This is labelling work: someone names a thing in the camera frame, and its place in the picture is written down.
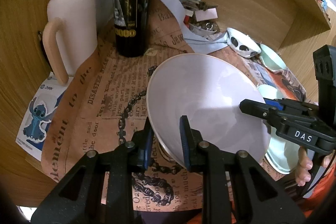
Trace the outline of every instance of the wine bottle label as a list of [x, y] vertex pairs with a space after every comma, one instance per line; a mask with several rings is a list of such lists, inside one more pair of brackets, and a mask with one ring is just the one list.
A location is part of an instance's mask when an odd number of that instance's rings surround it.
[[138, 0], [114, 0], [114, 23], [120, 27], [137, 27]]
[[137, 34], [136, 30], [121, 30], [115, 28], [115, 34], [120, 37], [135, 37]]

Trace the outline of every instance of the mug handle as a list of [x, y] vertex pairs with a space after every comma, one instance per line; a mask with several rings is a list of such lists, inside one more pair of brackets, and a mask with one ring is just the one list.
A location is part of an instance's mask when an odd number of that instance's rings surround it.
[[59, 17], [47, 23], [43, 30], [42, 40], [50, 66], [61, 85], [68, 83], [69, 76], [65, 69], [56, 41], [56, 33], [63, 29], [63, 21]]

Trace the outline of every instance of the sticky note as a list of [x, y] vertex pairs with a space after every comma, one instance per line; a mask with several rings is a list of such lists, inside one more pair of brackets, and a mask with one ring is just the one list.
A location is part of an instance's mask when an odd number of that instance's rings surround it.
[[217, 18], [217, 10], [216, 8], [210, 8], [208, 10], [198, 10], [195, 11], [195, 17], [197, 22], [203, 21], [203, 20], [209, 20], [209, 19], [215, 19]]

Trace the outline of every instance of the cable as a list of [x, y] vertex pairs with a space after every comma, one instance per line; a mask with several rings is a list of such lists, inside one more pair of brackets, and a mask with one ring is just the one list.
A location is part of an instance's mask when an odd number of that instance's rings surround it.
[[315, 184], [312, 187], [310, 187], [306, 192], [304, 192], [302, 195], [300, 195], [297, 199], [302, 198], [305, 194], [309, 193], [320, 182], [320, 180], [325, 176], [326, 172], [331, 167], [331, 165], [332, 165], [332, 163], [335, 159], [335, 156], [336, 156], [336, 152], [334, 152], [334, 155], [332, 156], [332, 158], [330, 160], [330, 163], [329, 163], [328, 167], [324, 170], [322, 176], [317, 180], [317, 182], [315, 182]]

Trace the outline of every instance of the human hand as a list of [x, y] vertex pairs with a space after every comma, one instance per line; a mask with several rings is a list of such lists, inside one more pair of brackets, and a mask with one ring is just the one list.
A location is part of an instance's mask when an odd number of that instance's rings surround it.
[[[295, 181], [298, 186], [304, 186], [306, 182], [310, 181], [310, 174], [308, 170], [310, 170], [313, 167], [313, 162], [308, 158], [306, 149], [301, 146], [299, 148], [299, 162], [297, 163], [296, 169], [295, 169]], [[325, 156], [322, 161], [322, 166], [324, 168], [327, 168], [330, 160], [333, 156], [333, 153], [331, 153], [328, 156]]]

